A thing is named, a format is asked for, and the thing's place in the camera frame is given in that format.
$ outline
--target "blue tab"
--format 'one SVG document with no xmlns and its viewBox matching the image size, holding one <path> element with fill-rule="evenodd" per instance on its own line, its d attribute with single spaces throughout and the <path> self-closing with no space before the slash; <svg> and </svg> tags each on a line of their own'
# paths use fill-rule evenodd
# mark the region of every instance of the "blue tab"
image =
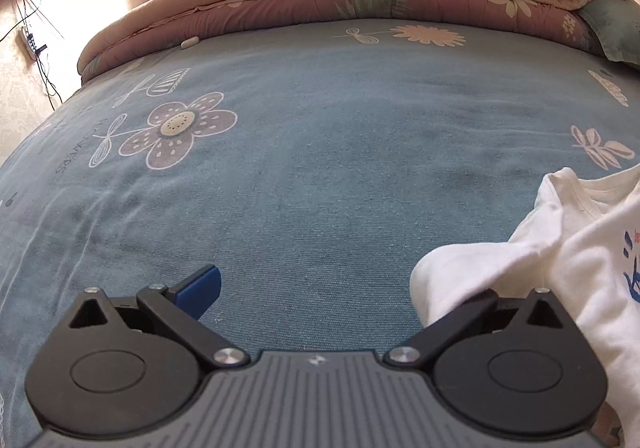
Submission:
<svg viewBox="0 0 640 448">
<path fill-rule="evenodd" d="M 218 299 L 221 288 L 220 270 L 211 268 L 180 290 L 174 304 L 197 320 Z"/>
</svg>

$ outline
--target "metal screw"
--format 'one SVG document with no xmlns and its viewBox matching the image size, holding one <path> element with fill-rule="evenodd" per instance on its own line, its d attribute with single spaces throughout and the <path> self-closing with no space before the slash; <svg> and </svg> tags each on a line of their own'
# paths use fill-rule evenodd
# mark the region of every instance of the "metal screw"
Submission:
<svg viewBox="0 0 640 448">
<path fill-rule="evenodd" d="M 235 347 L 226 347 L 225 349 L 220 349 L 216 351 L 213 355 L 213 359 L 217 361 L 220 365 L 238 365 L 244 362 L 246 354 L 244 351 L 241 351 Z"/>
<path fill-rule="evenodd" d="M 406 345 L 389 351 L 389 358 L 396 363 L 414 363 L 419 357 L 418 349 Z"/>
</svg>

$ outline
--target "black wire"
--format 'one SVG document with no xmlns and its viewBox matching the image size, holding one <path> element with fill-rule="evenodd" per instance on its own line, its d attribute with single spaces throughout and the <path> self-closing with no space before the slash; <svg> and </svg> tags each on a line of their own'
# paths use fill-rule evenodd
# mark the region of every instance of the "black wire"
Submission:
<svg viewBox="0 0 640 448">
<path fill-rule="evenodd" d="M 38 9 L 40 8 L 41 4 L 42 4 L 42 0 L 40 0 L 40 2 L 38 3 L 38 6 L 37 6 L 36 10 L 34 11 L 34 13 L 36 11 L 38 11 Z M 18 5 L 17 0 L 16 0 L 16 5 L 17 5 L 17 8 L 18 8 L 18 12 L 20 13 L 20 16 L 22 16 L 22 12 L 20 11 L 20 5 Z M 24 8 L 24 12 L 26 13 L 27 12 L 26 0 L 22 0 L 22 7 Z M 28 21 L 26 21 L 26 18 L 24 18 L 24 19 L 25 19 L 25 27 L 27 28 L 27 31 L 30 34 L 31 30 L 29 28 L 29 23 L 28 23 Z M 40 54 L 37 53 L 37 51 L 34 50 L 34 55 L 36 57 L 36 64 L 38 66 L 38 73 L 40 73 L 40 79 L 42 80 L 42 83 L 44 84 L 44 88 L 45 88 L 45 92 L 47 94 L 47 98 L 49 98 L 49 104 L 51 105 L 51 109 L 53 109 L 55 111 L 56 108 L 53 105 L 52 98 L 55 98 L 55 96 L 58 96 L 58 98 L 60 99 L 60 104 L 62 105 L 63 104 L 62 96 L 60 96 L 60 93 L 58 92 L 58 88 L 56 88 L 55 84 L 49 79 L 49 71 L 45 72 L 44 64 L 42 63 L 42 59 L 40 58 Z M 50 91 L 49 86 L 51 86 L 53 88 L 53 92 Z"/>
<path fill-rule="evenodd" d="M 47 92 L 47 98 L 49 98 L 49 104 L 51 105 L 51 109 L 53 111 L 55 111 L 56 108 L 53 107 L 53 101 L 51 99 L 51 94 L 49 93 L 49 86 L 47 85 L 47 82 L 45 82 L 45 78 L 47 76 L 44 74 L 44 71 L 42 70 L 42 64 L 40 63 L 40 57 L 37 56 L 37 55 L 36 55 L 36 64 L 38 65 L 38 72 L 40 73 L 40 79 L 44 83 L 45 91 Z"/>
<path fill-rule="evenodd" d="M 26 22 L 26 20 L 27 20 L 29 17 L 31 17 L 31 16 L 32 16 L 35 12 L 37 12 L 37 11 L 38 11 L 38 9 L 36 8 L 36 9 L 35 9 L 33 12 L 31 12 L 29 15 L 27 15 L 27 16 L 25 16 L 25 17 L 22 17 L 18 22 L 16 22 L 16 23 L 13 25 L 13 27 L 12 27 L 8 32 L 6 32 L 6 33 L 4 34 L 4 37 L 0 38 L 0 42 L 2 42 L 5 38 L 7 38 L 7 37 L 11 34 L 11 32 L 12 32 L 12 31 L 14 31 L 14 29 L 15 29 L 15 28 L 17 28 L 18 26 L 20 26 L 20 24 L 25 23 L 25 22 Z"/>
<path fill-rule="evenodd" d="M 33 2 L 33 0 L 29 0 L 29 2 L 31 3 L 31 6 L 33 6 L 34 8 L 36 7 L 36 3 L 35 3 L 35 2 Z M 49 23 L 49 25 L 50 25 L 50 26 L 51 26 L 51 27 L 56 31 L 56 33 L 57 33 L 58 35 L 60 35 L 60 37 L 61 37 L 63 40 L 66 40 L 65 36 L 64 36 L 63 34 L 61 34 L 61 33 L 60 33 L 60 31 L 59 31 L 59 29 L 57 29 L 57 28 L 53 25 L 53 22 L 51 22 L 51 21 L 47 18 L 47 16 L 43 13 L 43 11 L 40 9 L 40 7 L 39 7 L 39 6 L 37 7 L 36 11 L 37 11 L 38 13 L 40 13 L 40 15 L 41 15 L 41 16 L 42 16 L 42 17 L 43 17 L 43 18 L 44 18 L 44 19 Z"/>
</svg>

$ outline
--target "white t-shirt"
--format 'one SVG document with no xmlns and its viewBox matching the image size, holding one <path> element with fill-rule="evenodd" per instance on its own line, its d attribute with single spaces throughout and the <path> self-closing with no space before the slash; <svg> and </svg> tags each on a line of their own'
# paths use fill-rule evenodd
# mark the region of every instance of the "white t-shirt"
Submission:
<svg viewBox="0 0 640 448">
<path fill-rule="evenodd" d="M 640 165 L 598 180 L 547 174 L 533 210 L 506 243 L 449 245 L 415 266 L 411 296 L 424 326 L 491 287 L 526 297 L 548 287 L 596 352 L 626 448 L 640 447 Z"/>
</svg>

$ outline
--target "teal pillowcase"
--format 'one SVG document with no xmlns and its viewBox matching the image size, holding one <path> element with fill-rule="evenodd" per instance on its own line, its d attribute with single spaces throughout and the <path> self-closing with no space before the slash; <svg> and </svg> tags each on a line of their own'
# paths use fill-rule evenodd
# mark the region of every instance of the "teal pillowcase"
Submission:
<svg viewBox="0 0 640 448">
<path fill-rule="evenodd" d="M 640 5 L 634 0 L 594 0 L 577 14 L 598 37 L 612 62 L 640 67 Z"/>
</svg>

